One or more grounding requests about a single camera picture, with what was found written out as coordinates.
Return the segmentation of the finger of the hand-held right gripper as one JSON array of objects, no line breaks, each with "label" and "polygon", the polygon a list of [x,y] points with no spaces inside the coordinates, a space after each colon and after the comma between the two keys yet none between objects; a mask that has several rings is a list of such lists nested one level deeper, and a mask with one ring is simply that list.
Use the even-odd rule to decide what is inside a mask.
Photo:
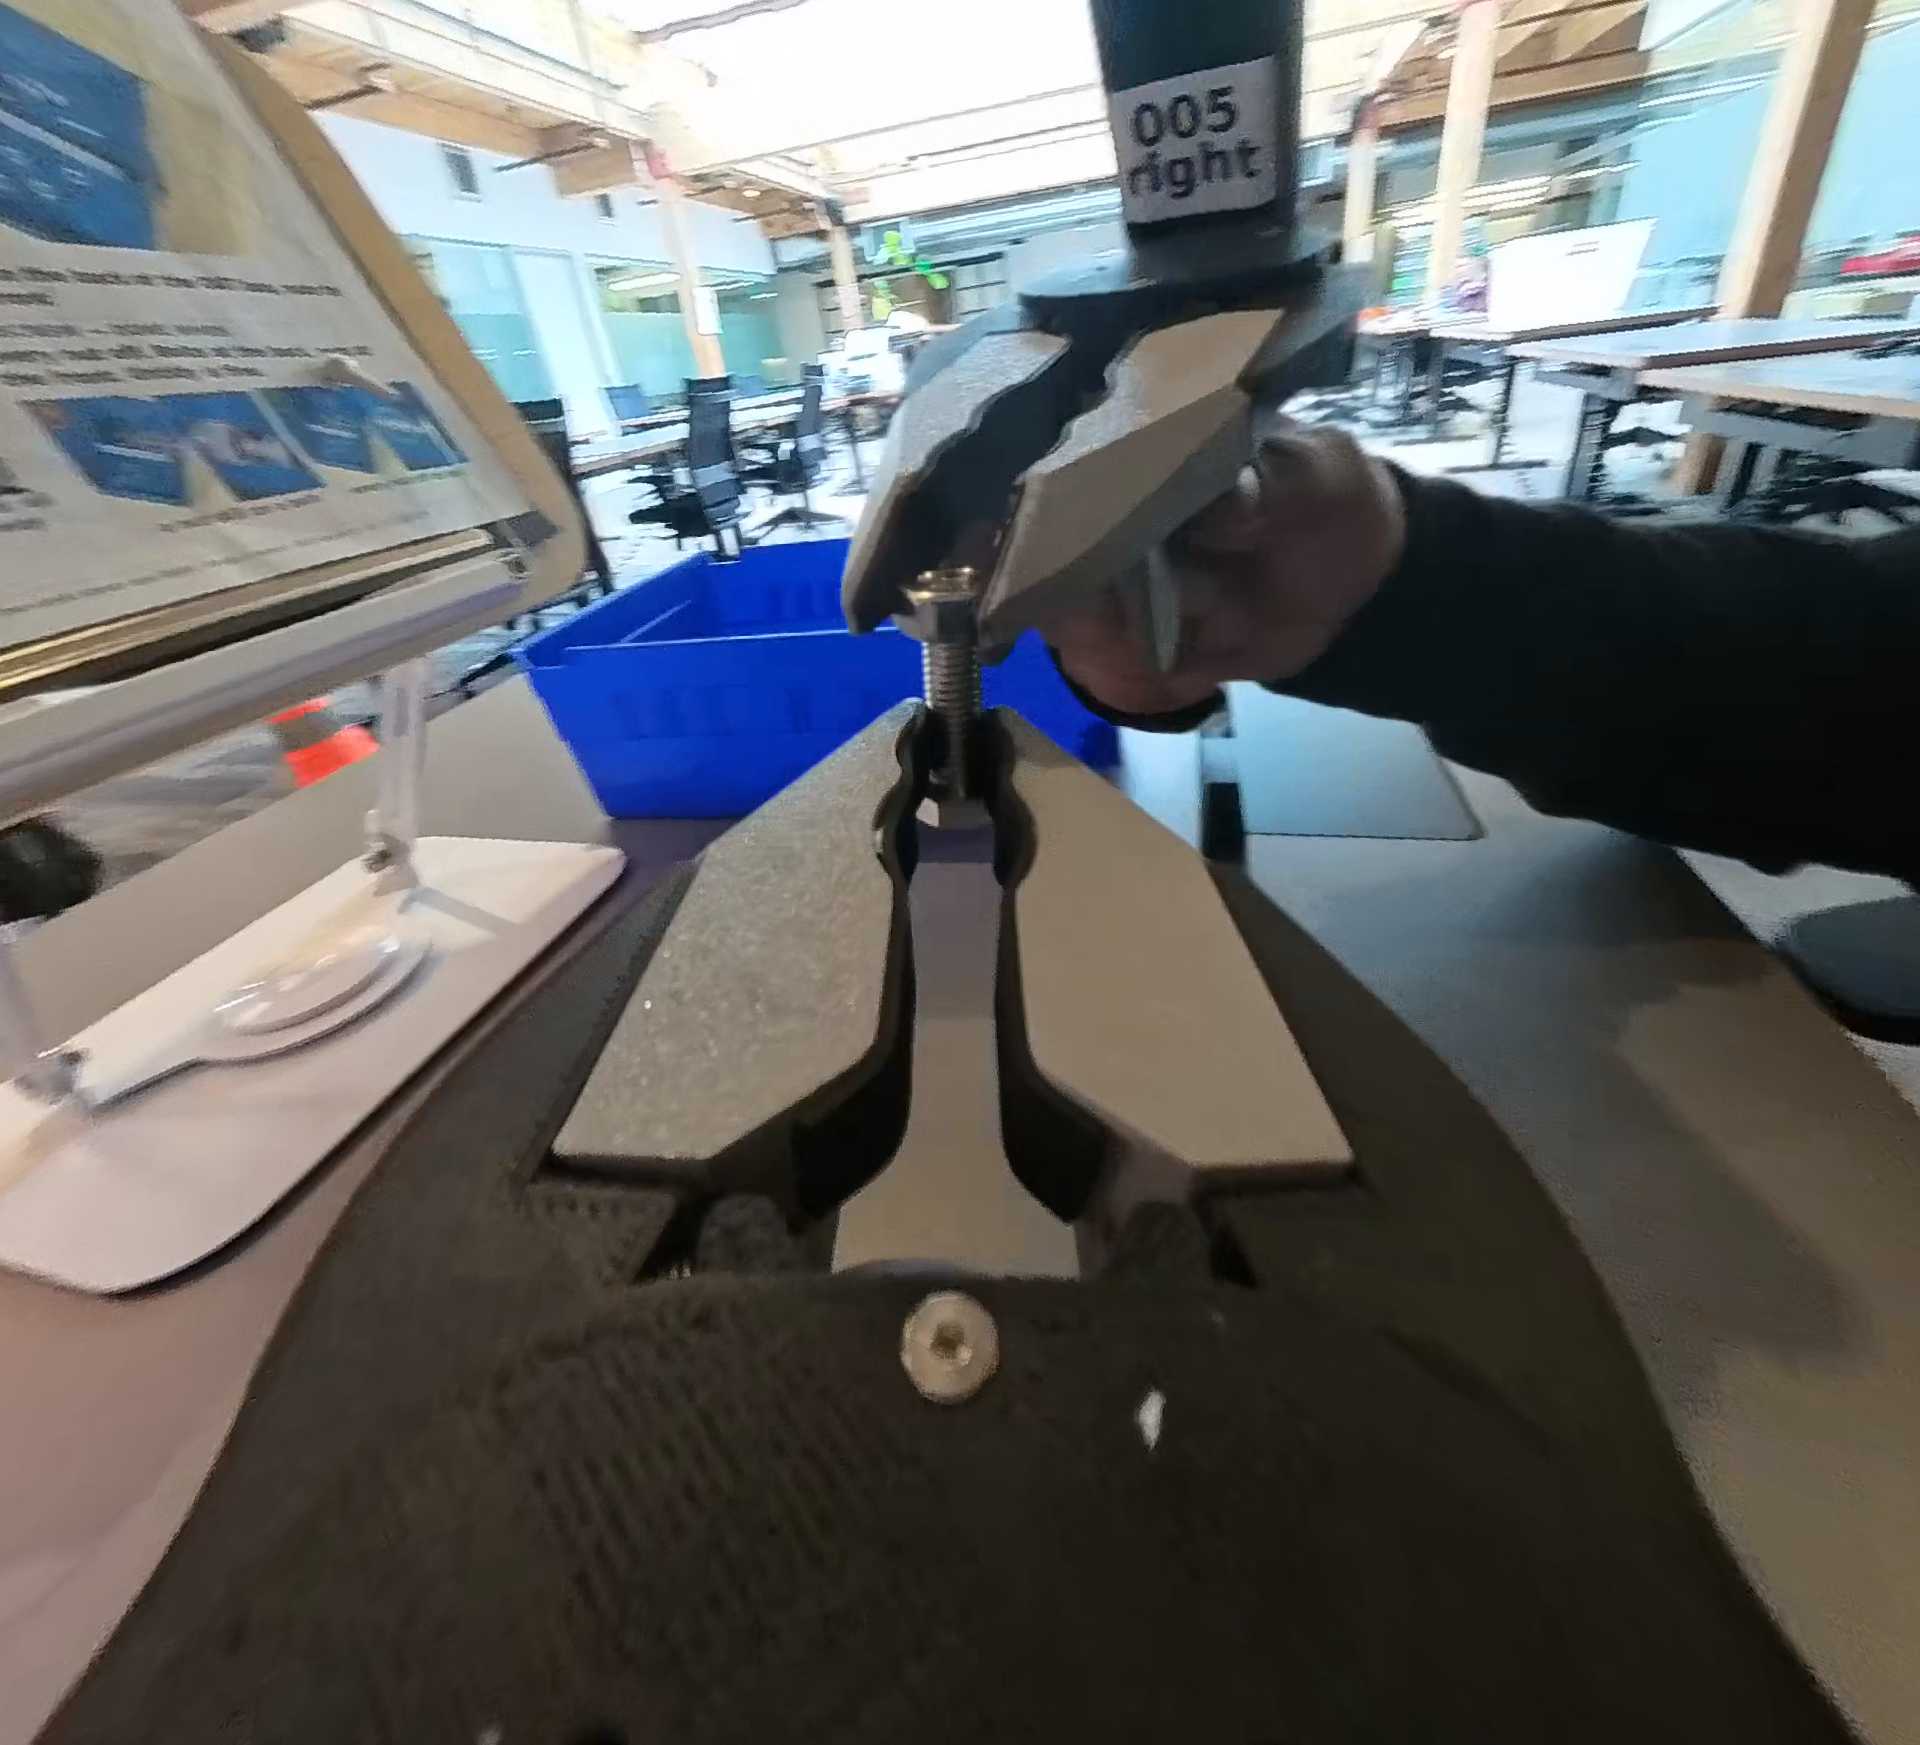
[{"label": "finger of the hand-held right gripper", "polygon": [[1021,634],[1116,597],[1151,654],[1182,647],[1173,541],[1248,462],[1255,399],[1244,374],[1279,325],[1275,307],[1218,311],[1132,339],[1107,391],[1021,474],[979,601],[979,638]]},{"label": "finger of the hand-held right gripper", "polygon": [[903,618],[907,591],[925,575],[988,577],[1021,475],[1064,428],[1072,374],[1070,339],[998,327],[963,338],[945,366],[916,378],[848,546],[840,602],[852,633]]}]

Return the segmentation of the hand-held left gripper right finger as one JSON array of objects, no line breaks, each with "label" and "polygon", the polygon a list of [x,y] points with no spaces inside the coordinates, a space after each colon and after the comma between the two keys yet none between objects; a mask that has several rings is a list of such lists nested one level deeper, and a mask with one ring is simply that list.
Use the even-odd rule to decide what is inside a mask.
[{"label": "hand-held left gripper right finger", "polygon": [[1061,1218],[1327,1189],[1356,1166],[1207,861],[995,710],[1000,1137]]}]

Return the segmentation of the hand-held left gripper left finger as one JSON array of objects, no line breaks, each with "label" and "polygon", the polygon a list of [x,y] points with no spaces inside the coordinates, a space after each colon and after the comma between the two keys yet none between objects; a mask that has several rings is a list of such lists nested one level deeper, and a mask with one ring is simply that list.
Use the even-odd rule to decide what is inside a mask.
[{"label": "hand-held left gripper left finger", "polygon": [[749,1177],[784,1166],[901,1024],[901,817],[920,709],[898,703],[701,854],[554,1137],[583,1173]]}]

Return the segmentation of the steel hex bolt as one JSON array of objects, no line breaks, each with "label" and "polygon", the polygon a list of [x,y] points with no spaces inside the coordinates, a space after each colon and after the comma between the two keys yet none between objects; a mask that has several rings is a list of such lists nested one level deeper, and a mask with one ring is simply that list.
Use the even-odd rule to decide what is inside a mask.
[{"label": "steel hex bolt", "polygon": [[942,830],[993,822],[984,798],[990,781],[990,721],[984,706],[977,629],[946,623],[922,642],[925,792],[919,818]]}]

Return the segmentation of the person's right forearm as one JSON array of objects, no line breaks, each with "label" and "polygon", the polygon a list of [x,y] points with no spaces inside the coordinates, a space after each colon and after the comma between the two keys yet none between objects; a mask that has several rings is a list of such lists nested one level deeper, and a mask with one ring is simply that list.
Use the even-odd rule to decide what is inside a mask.
[{"label": "person's right forearm", "polygon": [[1539,812],[1919,882],[1919,539],[1656,525],[1392,469],[1404,553],[1277,691]]}]

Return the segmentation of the person's right hand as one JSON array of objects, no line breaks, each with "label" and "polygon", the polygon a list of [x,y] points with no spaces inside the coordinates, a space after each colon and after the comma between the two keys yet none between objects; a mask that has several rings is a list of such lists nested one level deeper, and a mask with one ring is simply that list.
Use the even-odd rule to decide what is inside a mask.
[{"label": "person's right hand", "polygon": [[1409,503],[1388,459],[1277,418],[1234,486],[1167,548],[1168,667],[1114,591],[1038,626],[1068,687],[1113,725],[1189,729],[1237,683],[1283,684],[1327,654],[1398,570]]}]

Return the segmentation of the black mesh office chair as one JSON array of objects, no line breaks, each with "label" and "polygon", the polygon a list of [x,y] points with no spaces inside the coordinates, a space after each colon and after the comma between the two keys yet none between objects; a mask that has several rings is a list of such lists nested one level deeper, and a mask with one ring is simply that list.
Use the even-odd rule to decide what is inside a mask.
[{"label": "black mesh office chair", "polygon": [[764,522],[746,535],[752,543],[781,531],[814,532],[824,525],[812,491],[828,466],[826,378],[823,361],[802,366],[801,399],[791,422],[735,443],[740,483],[767,490],[776,501]]},{"label": "black mesh office chair", "polygon": [[746,493],[735,443],[733,407],[733,376],[698,378],[689,384],[685,438],[666,447],[656,446],[636,462],[634,481],[640,497],[629,512],[632,528],[665,532],[674,548],[709,543],[726,563],[743,556]]}]

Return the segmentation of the blue plastic bin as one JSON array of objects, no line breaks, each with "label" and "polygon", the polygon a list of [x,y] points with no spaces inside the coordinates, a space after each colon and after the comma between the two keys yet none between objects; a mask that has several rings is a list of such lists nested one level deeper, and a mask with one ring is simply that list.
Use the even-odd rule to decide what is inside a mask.
[{"label": "blue plastic bin", "polygon": [[[537,634],[517,662],[614,821],[758,810],[898,703],[920,709],[925,637],[842,618],[847,541],[682,563]],[[1078,703],[1037,633],[993,653],[977,623],[982,703],[1068,758],[1116,772],[1120,737]]]}]

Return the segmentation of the orange traffic cone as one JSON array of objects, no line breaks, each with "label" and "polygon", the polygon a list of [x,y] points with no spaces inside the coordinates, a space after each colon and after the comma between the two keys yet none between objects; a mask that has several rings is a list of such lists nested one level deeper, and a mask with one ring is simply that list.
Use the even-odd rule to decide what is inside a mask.
[{"label": "orange traffic cone", "polygon": [[273,715],[267,726],[298,788],[311,788],[379,754],[377,734],[325,697]]}]

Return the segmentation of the white tabletop stand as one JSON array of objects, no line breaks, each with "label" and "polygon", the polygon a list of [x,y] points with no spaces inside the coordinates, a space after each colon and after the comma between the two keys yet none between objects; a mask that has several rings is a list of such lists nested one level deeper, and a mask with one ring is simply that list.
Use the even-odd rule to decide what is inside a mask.
[{"label": "white tabletop stand", "polygon": [[59,1040],[5,920],[5,1268],[119,1296],[258,1226],[616,885],[607,844],[423,830],[427,656],[522,609],[500,543],[328,617],[169,671],[5,709],[5,812],[129,772],[375,672],[377,797],[359,856]]}]

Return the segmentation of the wooden desk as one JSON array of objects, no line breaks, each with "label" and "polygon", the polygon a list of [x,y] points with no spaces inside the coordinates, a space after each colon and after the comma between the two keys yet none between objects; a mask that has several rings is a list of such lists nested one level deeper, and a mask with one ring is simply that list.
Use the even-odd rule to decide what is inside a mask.
[{"label": "wooden desk", "polygon": [[1787,521],[1848,501],[1911,515],[1916,491],[1916,336],[1701,366],[1660,366],[1643,382],[1678,395],[1693,436],[1717,438],[1713,493],[1722,509]]}]

